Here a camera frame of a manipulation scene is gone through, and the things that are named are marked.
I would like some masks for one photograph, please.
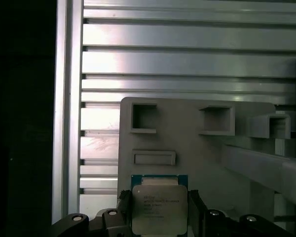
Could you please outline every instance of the gray plastic arm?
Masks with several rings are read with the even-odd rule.
[[[224,146],[222,164],[230,170],[278,191],[296,205],[296,158]]]

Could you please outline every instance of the reflective metal surface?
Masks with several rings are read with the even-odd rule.
[[[53,134],[53,194],[52,224],[66,216],[67,211],[67,162],[68,162],[68,127],[69,119],[69,75],[66,67],[70,60],[71,10],[68,0],[57,2],[57,39],[55,67],[55,106]]]
[[[117,188],[117,177],[115,178],[80,178],[80,188],[86,189],[116,189]]]
[[[116,199],[126,96],[270,102],[296,116],[296,3],[81,2],[58,6],[53,221],[67,199],[69,212],[90,215]],[[277,141],[278,154],[287,147]]]
[[[289,29],[278,28],[85,24],[83,45],[296,51],[296,31],[292,34]]]
[[[205,52],[84,52],[84,74],[295,78],[296,56]]]
[[[89,219],[95,218],[98,211],[104,208],[115,208],[116,195],[80,195],[80,212],[88,215]]]
[[[81,51],[83,1],[73,1],[70,121],[69,121],[69,173],[68,213],[79,213],[80,165],[80,109],[81,109]]]
[[[117,161],[118,134],[96,134],[94,136],[95,137],[81,137],[81,159]]]

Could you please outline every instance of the black mechanism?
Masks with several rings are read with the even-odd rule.
[[[71,214],[51,227],[51,237],[132,237],[130,228],[132,192],[123,191],[116,209],[106,210],[89,221],[83,214]],[[292,234],[257,216],[244,215],[239,221],[221,211],[207,209],[198,190],[188,192],[188,222],[195,237],[293,237]]]

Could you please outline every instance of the rectangular opening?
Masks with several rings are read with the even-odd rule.
[[[132,105],[132,131],[143,133],[156,133],[157,105]]]
[[[134,164],[175,165],[176,153],[173,151],[132,152]]]
[[[200,110],[203,131],[208,135],[234,135],[234,109],[232,107],[208,106]]]
[[[270,118],[270,138],[285,138],[286,118]]]

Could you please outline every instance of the dark background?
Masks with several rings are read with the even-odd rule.
[[[51,224],[56,0],[0,0],[0,236]]]

